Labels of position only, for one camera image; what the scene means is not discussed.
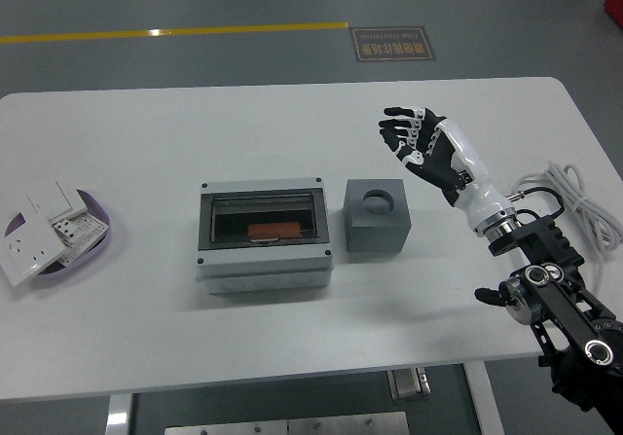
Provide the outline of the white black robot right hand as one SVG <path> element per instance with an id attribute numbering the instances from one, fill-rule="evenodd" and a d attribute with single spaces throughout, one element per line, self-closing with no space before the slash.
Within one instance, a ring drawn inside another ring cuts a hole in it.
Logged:
<path id="1" fill-rule="evenodd" d="M 389 107 L 380 135 L 413 174 L 442 191 L 477 236 L 494 239 L 519 227 L 513 203 L 493 185 L 475 147 L 452 120 L 427 108 Z"/>

